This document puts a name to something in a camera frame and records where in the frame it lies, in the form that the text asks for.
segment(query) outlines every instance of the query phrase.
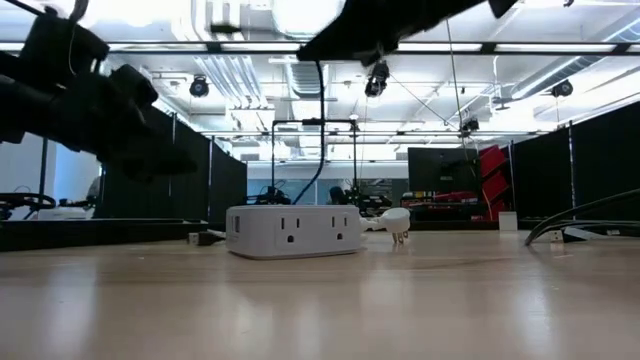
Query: white power strip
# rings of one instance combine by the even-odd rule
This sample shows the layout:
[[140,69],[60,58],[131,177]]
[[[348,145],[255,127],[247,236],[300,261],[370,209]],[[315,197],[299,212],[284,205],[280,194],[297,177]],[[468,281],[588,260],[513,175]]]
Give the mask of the white power strip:
[[227,210],[227,249],[251,259],[350,254],[361,248],[355,206],[236,206]]

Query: table surface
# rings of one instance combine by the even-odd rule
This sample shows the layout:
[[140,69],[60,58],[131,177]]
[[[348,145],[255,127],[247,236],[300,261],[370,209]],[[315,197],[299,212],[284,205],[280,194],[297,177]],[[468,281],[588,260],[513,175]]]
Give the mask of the table surface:
[[183,242],[0,254],[0,358],[638,359],[640,240],[376,233],[251,261]]

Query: wall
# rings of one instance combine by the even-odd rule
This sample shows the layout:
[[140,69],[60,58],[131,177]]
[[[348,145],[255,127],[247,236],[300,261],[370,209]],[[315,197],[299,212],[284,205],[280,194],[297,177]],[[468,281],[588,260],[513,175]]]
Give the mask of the wall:
[[[42,159],[42,138],[25,134],[20,144],[0,144],[0,192],[33,192],[40,186],[40,163]],[[47,148],[47,177],[45,194],[53,194],[56,172],[56,143],[49,141]],[[29,212],[20,208],[13,212],[11,220],[22,219]]]
[[[311,179],[318,164],[276,164],[276,181],[280,179]],[[271,164],[249,163],[249,179],[271,179]],[[352,163],[325,164],[320,179],[352,179]],[[407,179],[409,166],[404,163],[358,163],[358,178],[363,179]]]
[[55,165],[53,197],[56,200],[84,200],[100,172],[100,163],[95,155],[71,151],[62,144],[56,144]]

